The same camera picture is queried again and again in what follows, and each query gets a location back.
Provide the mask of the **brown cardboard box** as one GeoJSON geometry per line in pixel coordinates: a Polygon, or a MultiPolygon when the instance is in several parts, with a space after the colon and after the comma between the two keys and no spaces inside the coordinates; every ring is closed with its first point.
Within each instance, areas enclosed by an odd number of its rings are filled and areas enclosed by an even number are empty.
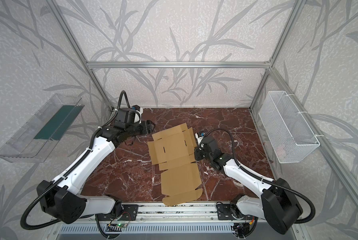
{"type": "Polygon", "coordinates": [[[186,123],[155,133],[148,142],[151,163],[158,165],[162,202],[176,206],[198,200],[202,179],[195,159],[197,146],[192,128],[186,123]]]}

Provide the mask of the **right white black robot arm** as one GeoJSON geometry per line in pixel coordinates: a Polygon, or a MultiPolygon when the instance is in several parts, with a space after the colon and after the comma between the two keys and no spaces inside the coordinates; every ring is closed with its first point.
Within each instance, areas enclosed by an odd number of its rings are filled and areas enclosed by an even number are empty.
{"type": "Polygon", "coordinates": [[[302,215],[302,207],[295,195],[281,188],[290,187],[286,181],[274,181],[236,163],[233,156],[221,152],[217,141],[211,136],[206,137],[204,133],[197,133],[196,140],[197,161],[207,160],[215,170],[241,183],[256,195],[255,198],[239,195],[230,201],[233,218],[241,220],[248,216],[257,217],[266,220],[276,232],[284,235],[302,215]],[[265,180],[281,187],[267,184],[265,180]]]}

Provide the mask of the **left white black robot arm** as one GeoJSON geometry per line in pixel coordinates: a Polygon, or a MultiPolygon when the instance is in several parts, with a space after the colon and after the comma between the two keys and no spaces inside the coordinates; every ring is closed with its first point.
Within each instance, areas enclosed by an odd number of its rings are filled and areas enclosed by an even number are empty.
{"type": "Polygon", "coordinates": [[[128,138],[149,135],[154,123],[141,119],[143,109],[134,105],[117,110],[115,118],[93,134],[89,147],[65,171],[52,181],[37,187],[41,210],[56,220],[70,224],[77,219],[98,214],[116,216],[121,203],[115,197],[81,195],[81,187],[98,165],[128,138]]]}

